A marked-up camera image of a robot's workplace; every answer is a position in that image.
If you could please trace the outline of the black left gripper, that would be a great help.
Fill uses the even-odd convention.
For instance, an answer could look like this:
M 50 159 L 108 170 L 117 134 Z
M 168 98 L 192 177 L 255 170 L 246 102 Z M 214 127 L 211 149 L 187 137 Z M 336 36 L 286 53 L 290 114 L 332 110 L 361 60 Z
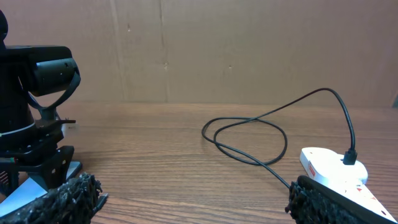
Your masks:
M 67 181 L 74 147 L 57 144 L 75 120 L 55 120 L 1 134 L 1 193 L 10 195 L 18 188 L 19 174 L 25 172 L 44 190 Z

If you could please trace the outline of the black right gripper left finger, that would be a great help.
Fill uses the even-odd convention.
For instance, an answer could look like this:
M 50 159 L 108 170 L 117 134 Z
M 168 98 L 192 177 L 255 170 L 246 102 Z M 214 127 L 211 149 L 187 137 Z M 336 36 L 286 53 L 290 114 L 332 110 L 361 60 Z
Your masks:
M 1 224 L 89 224 L 102 192 L 101 182 L 84 172 L 1 218 Z

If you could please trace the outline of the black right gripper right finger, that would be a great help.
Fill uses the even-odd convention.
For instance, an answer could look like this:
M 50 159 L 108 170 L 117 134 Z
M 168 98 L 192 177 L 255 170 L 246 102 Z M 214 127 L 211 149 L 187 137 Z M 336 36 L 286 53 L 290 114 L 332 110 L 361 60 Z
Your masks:
M 285 212 L 298 224 L 394 224 L 304 175 L 291 183 Z

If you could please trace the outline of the blue Galaxy smartphone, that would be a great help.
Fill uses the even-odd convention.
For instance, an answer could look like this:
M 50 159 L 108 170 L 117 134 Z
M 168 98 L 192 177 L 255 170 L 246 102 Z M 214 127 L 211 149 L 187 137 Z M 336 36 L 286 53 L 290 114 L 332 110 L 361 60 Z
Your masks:
M 5 218 L 19 208 L 44 196 L 50 187 L 59 187 L 68 179 L 76 176 L 82 167 L 82 163 L 79 161 L 64 162 L 64 159 L 53 159 L 32 168 L 2 160 L 1 167 L 4 164 L 10 168 L 18 167 L 26 170 L 29 173 L 29 178 L 1 202 L 1 218 Z

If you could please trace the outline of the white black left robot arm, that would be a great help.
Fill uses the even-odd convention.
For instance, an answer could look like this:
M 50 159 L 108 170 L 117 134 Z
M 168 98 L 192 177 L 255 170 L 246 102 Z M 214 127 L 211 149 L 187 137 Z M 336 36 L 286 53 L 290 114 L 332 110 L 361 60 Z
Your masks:
M 58 147 L 62 128 L 57 107 L 81 82 L 68 47 L 1 43 L 1 193 L 12 194 L 25 172 L 43 189 L 67 180 L 72 146 Z

